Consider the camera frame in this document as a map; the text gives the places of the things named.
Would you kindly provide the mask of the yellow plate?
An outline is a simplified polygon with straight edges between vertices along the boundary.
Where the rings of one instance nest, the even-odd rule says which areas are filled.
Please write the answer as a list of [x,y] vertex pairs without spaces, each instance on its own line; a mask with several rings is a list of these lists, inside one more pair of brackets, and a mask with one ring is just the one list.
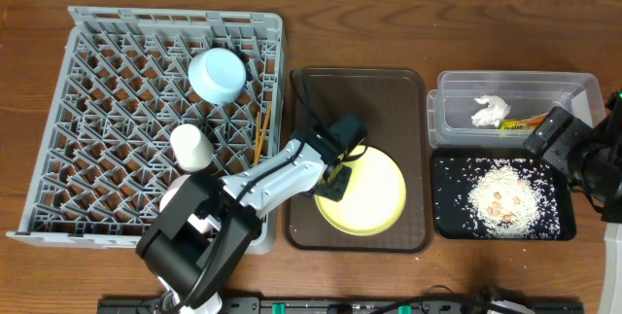
[[398,165],[382,151],[359,145],[361,157],[346,162],[352,169],[340,201],[322,194],[314,199],[321,215],[336,229],[355,236],[371,236],[391,227],[404,210],[406,185]]

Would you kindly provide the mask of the yellow green snack wrapper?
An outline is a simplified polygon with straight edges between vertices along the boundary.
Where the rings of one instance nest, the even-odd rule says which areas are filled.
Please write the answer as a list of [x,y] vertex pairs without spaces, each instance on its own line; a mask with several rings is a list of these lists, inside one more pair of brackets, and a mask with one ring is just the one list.
[[520,119],[504,119],[498,126],[499,130],[533,130],[546,118],[547,113],[542,113]]

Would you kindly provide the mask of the white tissue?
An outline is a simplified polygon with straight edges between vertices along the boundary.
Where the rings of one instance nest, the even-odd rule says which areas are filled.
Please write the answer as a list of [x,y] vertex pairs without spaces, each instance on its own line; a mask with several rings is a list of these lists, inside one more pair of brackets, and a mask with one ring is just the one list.
[[485,108],[478,110],[471,116],[472,124],[477,127],[499,127],[510,112],[510,106],[496,95],[475,97],[474,101],[479,105],[485,105]]

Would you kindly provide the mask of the wooden chopstick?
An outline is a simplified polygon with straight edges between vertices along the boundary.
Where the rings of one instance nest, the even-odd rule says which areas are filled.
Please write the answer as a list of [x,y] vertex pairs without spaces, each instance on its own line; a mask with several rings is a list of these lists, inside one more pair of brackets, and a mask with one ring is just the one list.
[[256,132],[255,132],[255,142],[254,142],[253,166],[256,166],[258,164],[258,162],[259,162],[260,127],[261,127],[261,110],[258,110],[258,112],[257,112],[257,119],[256,119]]
[[263,143],[265,141],[265,137],[266,137],[266,134],[267,134],[267,129],[268,129],[268,125],[269,125],[270,117],[271,117],[271,111],[272,111],[272,106],[269,105],[268,108],[267,108],[266,114],[263,117],[263,122],[261,123],[260,136],[259,136],[259,159],[260,159],[260,156],[261,156],[261,151],[262,151]]

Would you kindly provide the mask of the white cup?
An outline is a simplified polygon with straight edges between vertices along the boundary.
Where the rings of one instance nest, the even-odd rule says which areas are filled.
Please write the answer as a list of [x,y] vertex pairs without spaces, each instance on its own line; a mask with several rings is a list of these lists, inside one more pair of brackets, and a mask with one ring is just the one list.
[[208,167],[214,148],[206,135],[195,125],[186,123],[175,127],[170,144],[179,166],[194,172]]

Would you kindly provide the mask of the light blue bowl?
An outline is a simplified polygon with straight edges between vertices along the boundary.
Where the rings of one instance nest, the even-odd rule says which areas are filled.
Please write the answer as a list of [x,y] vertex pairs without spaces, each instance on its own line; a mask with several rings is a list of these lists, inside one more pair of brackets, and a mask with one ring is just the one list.
[[195,56],[190,61],[188,74],[192,90],[215,105],[234,102],[247,83],[242,60],[223,48],[213,48]]

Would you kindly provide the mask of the pink bowl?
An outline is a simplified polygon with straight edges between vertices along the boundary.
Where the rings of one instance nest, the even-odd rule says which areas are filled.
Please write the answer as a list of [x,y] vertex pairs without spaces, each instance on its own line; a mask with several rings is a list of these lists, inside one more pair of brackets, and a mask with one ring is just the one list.
[[179,190],[179,188],[184,184],[184,182],[190,177],[189,174],[186,175],[182,175],[178,178],[176,178],[171,185],[169,186],[169,188],[167,189],[167,191],[162,195],[162,197],[159,200],[159,211],[162,212],[164,210],[164,208],[166,207],[166,205],[170,202],[170,200],[173,198],[173,196],[177,193],[177,191]]

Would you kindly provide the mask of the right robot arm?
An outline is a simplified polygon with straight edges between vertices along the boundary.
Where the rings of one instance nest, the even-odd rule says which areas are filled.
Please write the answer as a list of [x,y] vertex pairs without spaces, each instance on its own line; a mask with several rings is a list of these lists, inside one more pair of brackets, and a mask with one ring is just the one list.
[[608,114],[591,127],[554,107],[523,146],[569,179],[601,215],[605,228],[605,280],[598,311],[621,312],[621,93],[607,100]]

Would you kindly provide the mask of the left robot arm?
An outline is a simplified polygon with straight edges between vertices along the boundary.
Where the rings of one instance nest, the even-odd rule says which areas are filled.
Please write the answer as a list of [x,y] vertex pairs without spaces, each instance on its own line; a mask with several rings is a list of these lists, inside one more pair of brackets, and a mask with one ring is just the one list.
[[158,313],[196,310],[224,286],[262,226],[263,217],[319,184],[342,198],[349,170],[341,167],[365,129],[332,128],[293,138],[276,156],[237,175],[190,174],[141,237],[137,255],[168,290]]

